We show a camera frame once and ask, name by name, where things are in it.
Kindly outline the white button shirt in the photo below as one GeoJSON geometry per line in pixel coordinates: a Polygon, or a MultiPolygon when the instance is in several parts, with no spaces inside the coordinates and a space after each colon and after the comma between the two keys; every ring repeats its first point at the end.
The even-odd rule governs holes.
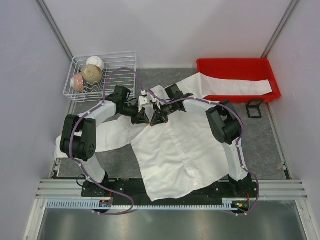
{"type": "MultiPolygon", "coordinates": [[[[261,96],[272,92],[268,80],[228,80],[202,73],[176,85],[183,94],[191,93],[204,100],[209,95],[261,96]]],[[[168,100],[167,88],[158,85],[150,90],[168,100]]],[[[145,111],[151,122],[153,104],[145,111]]],[[[61,136],[56,139],[54,156],[69,158],[60,150],[61,136]]],[[[214,138],[207,118],[191,112],[176,111],[168,116],[167,123],[154,126],[132,124],[130,117],[116,114],[96,128],[96,143],[95,156],[126,145],[132,147],[151,201],[184,197],[229,174],[225,150],[214,138]]]]}

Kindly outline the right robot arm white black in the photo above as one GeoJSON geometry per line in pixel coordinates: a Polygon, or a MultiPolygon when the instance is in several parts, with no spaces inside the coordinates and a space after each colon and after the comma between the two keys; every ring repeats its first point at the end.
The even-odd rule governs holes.
{"type": "Polygon", "coordinates": [[[213,102],[198,98],[191,93],[183,94],[176,84],[165,89],[169,99],[157,96],[152,90],[153,116],[151,126],[169,121],[169,115],[182,111],[207,118],[213,137],[222,144],[227,163],[229,191],[235,197],[242,196],[252,182],[245,165],[241,146],[244,125],[229,100],[213,102]]]}

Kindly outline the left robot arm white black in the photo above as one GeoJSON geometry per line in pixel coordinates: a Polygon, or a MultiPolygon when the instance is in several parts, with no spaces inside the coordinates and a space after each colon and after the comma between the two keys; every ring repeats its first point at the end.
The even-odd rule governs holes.
{"type": "Polygon", "coordinates": [[[114,92],[104,96],[93,108],[80,115],[69,114],[64,120],[60,150],[72,159],[83,171],[86,180],[93,183],[92,191],[99,197],[110,191],[107,172],[101,167],[95,155],[97,149],[96,129],[107,119],[121,114],[130,117],[132,124],[150,122],[144,107],[129,101],[131,91],[116,86],[114,92]]]}

